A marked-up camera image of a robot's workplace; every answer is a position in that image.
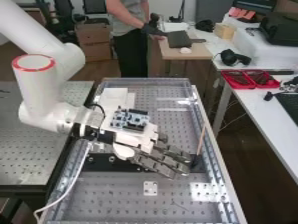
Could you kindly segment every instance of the red case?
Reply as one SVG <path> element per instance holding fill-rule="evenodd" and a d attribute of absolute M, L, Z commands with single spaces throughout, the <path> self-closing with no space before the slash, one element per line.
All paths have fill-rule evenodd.
<path fill-rule="evenodd" d="M 225 70 L 221 72 L 222 77 L 225 78 L 226 82 L 230 84 L 233 89 L 254 89 L 256 83 L 249 78 L 249 76 L 238 70 Z M 248 81 L 248 84 L 241 83 L 238 80 L 236 80 L 237 77 L 241 77 L 245 79 L 244 81 Z"/>
<path fill-rule="evenodd" d="M 249 79 L 252 79 L 252 81 L 254 82 L 257 88 L 260 88 L 260 89 L 280 88 L 281 83 L 272 77 L 272 75 L 266 71 L 245 70 L 244 72 L 245 72 L 246 76 L 249 77 Z M 252 75 L 250 75 L 252 72 L 261 73 L 260 77 L 266 79 L 265 84 L 260 84 L 258 82 L 254 81 L 254 79 L 252 78 Z"/>

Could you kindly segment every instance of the person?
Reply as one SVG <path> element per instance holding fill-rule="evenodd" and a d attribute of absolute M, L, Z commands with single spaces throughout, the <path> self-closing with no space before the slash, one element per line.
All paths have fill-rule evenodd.
<path fill-rule="evenodd" d="M 112 35 L 123 77 L 148 77 L 148 35 L 162 39 L 165 33 L 148 22 L 148 0 L 107 0 L 112 15 Z"/>

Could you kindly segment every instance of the bolt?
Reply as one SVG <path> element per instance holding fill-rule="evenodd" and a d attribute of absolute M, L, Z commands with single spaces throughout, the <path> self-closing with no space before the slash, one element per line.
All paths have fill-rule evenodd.
<path fill-rule="evenodd" d="M 109 157 L 109 162 L 113 163 L 115 160 L 116 160 L 115 156 L 111 156 L 111 157 Z"/>

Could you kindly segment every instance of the red box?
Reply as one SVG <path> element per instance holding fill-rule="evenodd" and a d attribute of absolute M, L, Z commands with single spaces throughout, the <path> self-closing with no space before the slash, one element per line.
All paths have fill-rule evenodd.
<path fill-rule="evenodd" d="M 262 70 L 245 70 L 245 75 L 256 83 L 256 87 L 260 89 L 280 88 L 281 83 L 272 77 L 272 75 Z"/>
<path fill-rule="evenodd" d="M 221 72 L 222 77 L 233 89 L 254 89 L 256 83 L 249 76 L 238 70 L 226 70 Z"/>

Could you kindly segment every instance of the cardboard box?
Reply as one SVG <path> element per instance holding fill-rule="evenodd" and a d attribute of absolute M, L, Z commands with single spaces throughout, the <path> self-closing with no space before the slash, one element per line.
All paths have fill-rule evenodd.
<path fill-rule="evenodd" d="M 234 36 L 236 28 L 222 23 L 216 24 L 214 34 L 226 40 L 232 40 Z"/>
<path fill-rule="evenodd" d="M 87 62 L 112 59 L 111 27 L 107 24 L 80 24 L 76 26 L 80 47 L 87 56 Z"/>
<path fill-rule="evenodd" d="M 87 62 L 104 61 L 112 59 L 109 43 L 85 43 L 81 49 L 87 56 Z"/>
<path fill-rule="evenodd" d="M 111 26 L 104 23 L 79 24 L 76 34 L 80 44 L 109 42 Z"/>

